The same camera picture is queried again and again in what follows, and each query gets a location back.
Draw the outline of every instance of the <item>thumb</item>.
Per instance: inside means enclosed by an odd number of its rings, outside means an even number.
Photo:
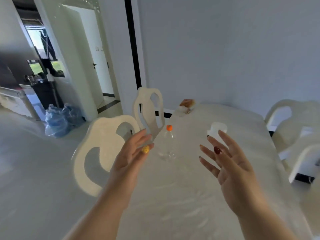
[[[240,171],[240,167],[219,147],[215,146],[213,150],[216,154],[216,159],[219,161],[222,167],[226,169],[228,173],[234,174]]]
[[[149,155],[149,146],[145,146],[130,162],[129,170],[131,173],[138,174],[143,163]]]

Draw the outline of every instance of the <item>oval table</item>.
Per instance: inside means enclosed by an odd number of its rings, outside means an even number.
[[[201,155],[215,165],[199,148],[212,147],[206,139],[212,122],[227,125],[227,134],[251,162],[273,210],[300,239],[311,239],[262,116],[219,104],[200,104],[183,116],[174,112],[168,124],[173,126],[177,158],[165,161],[158,155],[164,127],[139,174],[117,239],[244,239],[217,179],[198,159]]]

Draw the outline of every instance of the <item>large plastic water bottle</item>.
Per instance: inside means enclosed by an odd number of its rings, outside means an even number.
[[[160,151],[160,155],[165,160],[172,160],[176,158],[175,138],[172,133],[172,129],[172,125],[167,125],[167,130],[164,133],[164,140]]]

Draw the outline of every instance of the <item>white table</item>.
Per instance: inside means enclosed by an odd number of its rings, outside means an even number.
[[[218,181],[198,159],[199,155],[208,159],[199,145],[212,147],[206,139],[212,122],[227,125],[227,133],[251,162],[271,207],[300,239],[311,239],[262,116],[218,104],[201,104],[189,115],[179,117],[175,112],[171,116],[178,157],[169,163],[156,148],[150,152],[117,239],[243,239]]]

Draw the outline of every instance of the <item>orange bottle cap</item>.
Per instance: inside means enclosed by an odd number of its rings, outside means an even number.
[[[172,129],[173,129],[173,127],[172,127],[172,125],[167,125],[167,131],[172,131]]]

